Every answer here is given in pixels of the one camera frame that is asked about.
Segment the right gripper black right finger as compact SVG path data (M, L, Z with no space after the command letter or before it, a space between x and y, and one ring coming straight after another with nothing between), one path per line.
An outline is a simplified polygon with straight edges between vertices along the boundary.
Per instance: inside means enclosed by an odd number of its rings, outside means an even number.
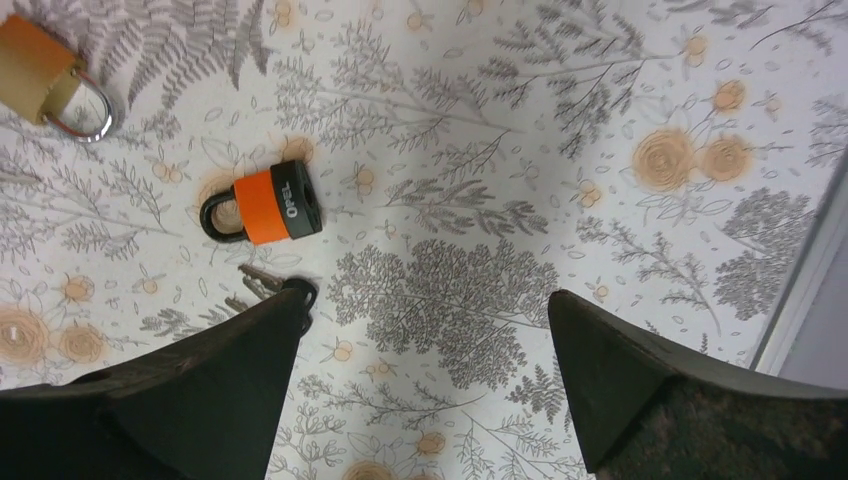
M598 479L843 479L847 394L720 361L578 295L548 319L585 469Z

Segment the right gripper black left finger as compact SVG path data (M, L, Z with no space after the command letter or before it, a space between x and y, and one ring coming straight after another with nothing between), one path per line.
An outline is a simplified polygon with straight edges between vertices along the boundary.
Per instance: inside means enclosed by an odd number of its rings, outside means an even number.
M68 384L1 394L5 479L262 479L308 291Z

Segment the black padlock keys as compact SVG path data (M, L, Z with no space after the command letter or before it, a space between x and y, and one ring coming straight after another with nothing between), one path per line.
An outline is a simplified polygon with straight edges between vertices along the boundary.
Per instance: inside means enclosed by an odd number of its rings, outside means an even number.
M286 289L299 291L303 298L306 309L306 317L301 324L300 336L303 337L313 325L309 311L312 309L318 297L318 289L315 284L302 277L279 277L263 271L249 264L238 267L242 274L242 283L260 301L266 300L278 292Z

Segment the brass padlock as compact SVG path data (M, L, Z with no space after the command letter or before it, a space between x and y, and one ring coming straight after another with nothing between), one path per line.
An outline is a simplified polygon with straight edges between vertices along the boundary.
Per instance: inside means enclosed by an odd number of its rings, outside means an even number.
M86 68L81 58L23 16L12 14L1 24L1 104L33 125L49 126L79 143L94 143L112 129L114 110ZM81 87L104 107L101 125L90 132L60 119Z

